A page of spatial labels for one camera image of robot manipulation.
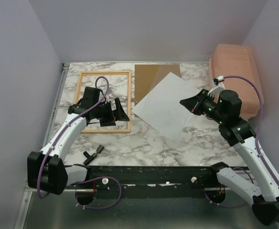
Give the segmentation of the brown cardboard backing board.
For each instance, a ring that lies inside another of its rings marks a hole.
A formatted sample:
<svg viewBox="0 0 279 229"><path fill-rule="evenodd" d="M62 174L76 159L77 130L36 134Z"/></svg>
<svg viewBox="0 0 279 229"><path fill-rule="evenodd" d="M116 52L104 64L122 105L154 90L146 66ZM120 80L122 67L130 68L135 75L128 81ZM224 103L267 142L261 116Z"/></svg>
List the brown cardboard backing board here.
<svg viewBox="0 0 279 229"><path fill-rule="evenodd" d="M137 105L165 76L173 73L182 77L179 64L136 64L135 105Z"/></svg>

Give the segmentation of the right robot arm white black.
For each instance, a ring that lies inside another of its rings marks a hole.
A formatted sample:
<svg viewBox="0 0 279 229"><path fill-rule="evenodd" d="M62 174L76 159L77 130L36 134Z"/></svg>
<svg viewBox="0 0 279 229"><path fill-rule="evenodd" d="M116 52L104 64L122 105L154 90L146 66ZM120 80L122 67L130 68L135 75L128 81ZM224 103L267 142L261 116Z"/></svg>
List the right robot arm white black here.
<svg viewBox="0 0 279 229"><path fill-rule="evenodd" d="M252 208L255 217L265 226L279 221L279 173L264 153L258 135L240 117L242 101L238 94L223 90L218 101L203 89L180 104L194 115L206 115L219 124L221 136L242 157L257 184L246 181L227 166L206 175L212 187L225 185L237 193Z"/></svg>

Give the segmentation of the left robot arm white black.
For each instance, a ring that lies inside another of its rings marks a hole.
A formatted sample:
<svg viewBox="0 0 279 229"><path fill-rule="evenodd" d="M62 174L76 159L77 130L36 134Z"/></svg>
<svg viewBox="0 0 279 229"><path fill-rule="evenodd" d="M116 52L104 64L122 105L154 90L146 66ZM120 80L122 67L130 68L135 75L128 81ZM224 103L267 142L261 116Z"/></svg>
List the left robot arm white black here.
<svg viewBox="0 0 279 229"><path fill-rule="evenodd" d="M115 98L115 109L102 90L86 87L83 97L68 108L68 115L52 140L39 152L27 157L28 186L39 191L60 195L74 183L81 188L92 185L92 176L84 165L65 166L64 160L80 133L96 119L101 127L115 126L117 121L129 121L120 99Z"/></svg>

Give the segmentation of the light wooden picture frame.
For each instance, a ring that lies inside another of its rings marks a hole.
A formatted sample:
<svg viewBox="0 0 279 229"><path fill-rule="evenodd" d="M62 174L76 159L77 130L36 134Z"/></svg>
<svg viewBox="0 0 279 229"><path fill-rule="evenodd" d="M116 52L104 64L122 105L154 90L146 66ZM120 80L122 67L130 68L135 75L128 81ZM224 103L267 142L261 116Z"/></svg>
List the light wooden picture frame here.
<svg viewBox="0 0 279 229"><path fill-rule="evenodd" d="M81 86L84 76L125 75L128 79L127 114L131 118L131 71L82 71L79 74L75 102L80 98ZM131 132L131 121L127 122L126 129L84 129L81 134L128 134Z"/></svg>

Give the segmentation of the black mounting base rail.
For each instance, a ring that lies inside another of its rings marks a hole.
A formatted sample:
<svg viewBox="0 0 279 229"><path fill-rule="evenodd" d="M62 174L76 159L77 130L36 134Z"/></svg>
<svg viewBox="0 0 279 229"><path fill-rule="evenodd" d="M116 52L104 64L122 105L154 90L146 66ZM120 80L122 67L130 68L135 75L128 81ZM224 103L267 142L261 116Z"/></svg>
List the black mounting base rail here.
<svg viewBox="0 0 279 229"><path fill-rule="evenodd" d="M75 189L81 197L95 193L97 198L203 198L206 189L220 188L216 172L226 166L88 166L84 181L66 189Z"/></svg>

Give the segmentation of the translucent pink plastic box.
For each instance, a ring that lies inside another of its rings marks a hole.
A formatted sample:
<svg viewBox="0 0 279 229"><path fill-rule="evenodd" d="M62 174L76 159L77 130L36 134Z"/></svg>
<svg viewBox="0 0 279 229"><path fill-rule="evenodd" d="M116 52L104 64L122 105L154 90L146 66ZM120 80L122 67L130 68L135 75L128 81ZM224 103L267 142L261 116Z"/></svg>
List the translucent pink plastic box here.
<svg viewBox="0 0 279 229"><path fill-rule="evenodd" d="M250 46L219 44L209 58L209 89L213 87L213 79L218 76L241 76L250 80L258 89L264 102L262 87L255 57ZM255 89L242 79L230 78L224 81L225 88L235 91L242 100L240 116L249 120L255 117L260 104Z"/></svg>

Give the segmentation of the aluminium extrusion rail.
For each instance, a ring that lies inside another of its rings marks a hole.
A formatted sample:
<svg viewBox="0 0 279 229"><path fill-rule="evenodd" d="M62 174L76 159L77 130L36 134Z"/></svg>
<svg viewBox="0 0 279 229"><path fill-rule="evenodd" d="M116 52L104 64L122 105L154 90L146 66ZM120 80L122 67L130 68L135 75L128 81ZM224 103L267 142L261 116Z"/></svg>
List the aluminium extrusion rail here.
<svg viewBox="0 0 279 229"><path fill-rule="evenodd" d="M74 187L67 187L67 188L64 189L64 192L73 191L73 190L75 190ZM31 187L25 186L24 191L35 192L36 188L31 188Z"/></svg>

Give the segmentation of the white photo paper sheet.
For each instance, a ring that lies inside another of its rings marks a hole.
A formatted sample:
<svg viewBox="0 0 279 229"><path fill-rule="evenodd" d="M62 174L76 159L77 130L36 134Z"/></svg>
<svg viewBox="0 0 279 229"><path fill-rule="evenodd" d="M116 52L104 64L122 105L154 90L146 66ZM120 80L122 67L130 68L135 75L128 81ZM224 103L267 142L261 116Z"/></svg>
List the white photo paper sheet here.
<svg viewBox="0 0 279 229"><path fill-rule="evenodd" d="M169 73L134 106L132 113L167 139L178 141L182 130L193 118L180 101L199 92L190 81Z"/></svg>

